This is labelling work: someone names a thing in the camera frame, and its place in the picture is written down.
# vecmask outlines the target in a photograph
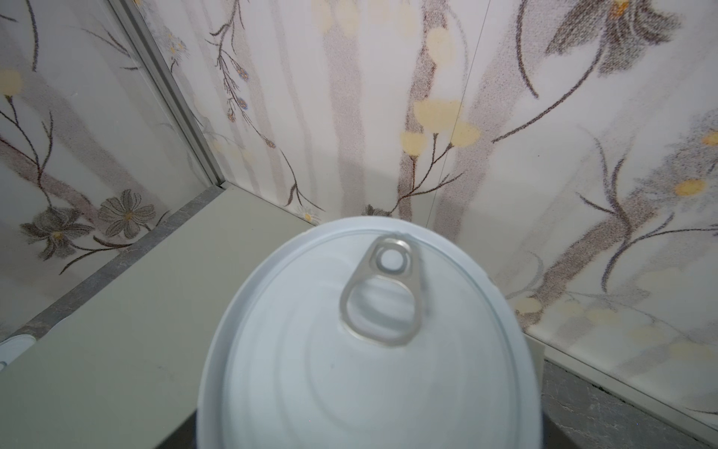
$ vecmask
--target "can lid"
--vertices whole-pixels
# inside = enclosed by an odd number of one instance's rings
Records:
[[[389,218],[298,239],[236,298],[245,307],[215,377],[219,447],[538,447],[526,344],[466,254]]]

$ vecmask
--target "yellow flower center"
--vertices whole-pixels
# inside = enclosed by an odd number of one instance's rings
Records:
[[[628,8],[628,0],[613,0],[613,5],[611,5],[611,12],[609,13],[609,16],[611,19],[618,19],[623,15],[623,13],[626,11],[626,8]]]
[[[703,143],[715,147],[718,145],[718,131],[711,131],[703,138]]]
[[[678,196],[698,195],[706,189],[706,182],[703,180],[685,180],[674,188]]]

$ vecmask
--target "metal pull tab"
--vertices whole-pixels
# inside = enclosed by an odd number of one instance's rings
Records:
[[[389,255],[401,255],[401,261],[389,261]],[[412,245],[400,236],[383,236],[376,239],[366,251],[357,269],[342,291],[339,301],[340,318],[355,337],[383,346],[404,346],[421,327],[421,282],[419,257]],[[360,329],[348,312],[349,296],[357,285],[372,278],[386,279],[403,287],[414,299],[414,316],[409,329],[395,338],[386,338]]]

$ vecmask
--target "can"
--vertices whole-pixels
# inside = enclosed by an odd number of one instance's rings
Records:
[[[453,243],[385,217],[322,224],[229,304],[200,383],[197,445],[538,448],[521,329]]]

